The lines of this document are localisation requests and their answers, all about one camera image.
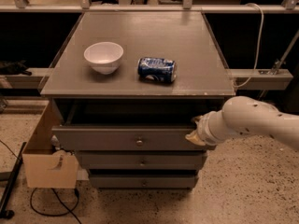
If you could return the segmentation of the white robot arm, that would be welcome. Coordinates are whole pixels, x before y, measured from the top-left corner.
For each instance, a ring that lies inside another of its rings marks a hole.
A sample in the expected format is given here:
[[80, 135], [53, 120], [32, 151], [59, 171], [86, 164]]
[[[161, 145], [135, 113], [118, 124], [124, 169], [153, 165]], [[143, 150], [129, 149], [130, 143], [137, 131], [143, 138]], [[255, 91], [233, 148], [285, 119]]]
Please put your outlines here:
[[196, 117], [194, 122], [196, 129], [185, 138], [197, 146], [216, 146], [227, 139], [263, 135], [299, 149], [299, 116], [246, 96], [230, 98], [220, 111]]

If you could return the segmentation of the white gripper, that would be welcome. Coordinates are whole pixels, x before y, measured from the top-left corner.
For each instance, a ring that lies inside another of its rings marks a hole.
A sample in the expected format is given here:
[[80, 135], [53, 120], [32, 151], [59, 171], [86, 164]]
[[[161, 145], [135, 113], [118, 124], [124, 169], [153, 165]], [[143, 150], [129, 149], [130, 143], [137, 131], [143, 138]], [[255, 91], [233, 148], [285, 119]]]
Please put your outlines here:
[[187, 141], [203, 147], [205, 143], [216, 146], [233, 136], [233, 131], [227, 126], [220, 111], [211, 111], [204, 116], [196, 116], [191, 119], [197, 123], [197, 131], [185, 135]]

